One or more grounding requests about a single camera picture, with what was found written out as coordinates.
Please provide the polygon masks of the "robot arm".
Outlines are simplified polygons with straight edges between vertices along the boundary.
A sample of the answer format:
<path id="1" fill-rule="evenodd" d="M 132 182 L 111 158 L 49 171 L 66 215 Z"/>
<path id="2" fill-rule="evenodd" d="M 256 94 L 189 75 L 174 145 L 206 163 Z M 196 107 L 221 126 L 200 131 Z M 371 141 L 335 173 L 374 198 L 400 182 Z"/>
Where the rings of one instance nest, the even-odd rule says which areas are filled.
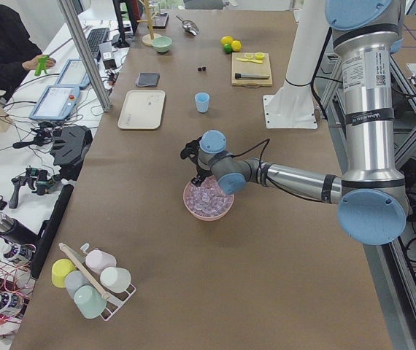
<path id="1" fill-rule="evenodd" d="M 338 206 L 338 220 L 352 238 L 382 245 L 404 231 L 409 201 L 404 176 L 396 169 L 393 148 L 393 106 L 390 56 L 401 46 L 402 1 L 306 1 L 293 43 L 287 75 L 279 91 L 268 96 L 264 109 L 274 124 L 300 128 L 301 104 L 320 61 L 327 35 L 342 61 L 347 171 L 343 176 L 317 174 L 268 163 L 243 160 L 226 149 L 216 130 L 187 143 L 181 158 L 196 165 L 200 185 L 214 176 L 223 192 L 234 194 L 248 182 L 276 187 Z"/>

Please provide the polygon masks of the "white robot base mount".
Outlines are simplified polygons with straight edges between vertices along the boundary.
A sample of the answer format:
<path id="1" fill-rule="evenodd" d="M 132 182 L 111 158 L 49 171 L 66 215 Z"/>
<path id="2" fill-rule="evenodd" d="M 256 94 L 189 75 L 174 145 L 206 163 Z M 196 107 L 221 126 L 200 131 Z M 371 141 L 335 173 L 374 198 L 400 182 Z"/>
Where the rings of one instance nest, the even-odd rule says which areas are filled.
<path id="1" fill-rule="evenodd" d="M 320 61 L 329 24 L 323 0 L 305 1 L 290 54 L 283 86 L 263 97 L 268 129 L 316 129 L 312 78 Z"/>

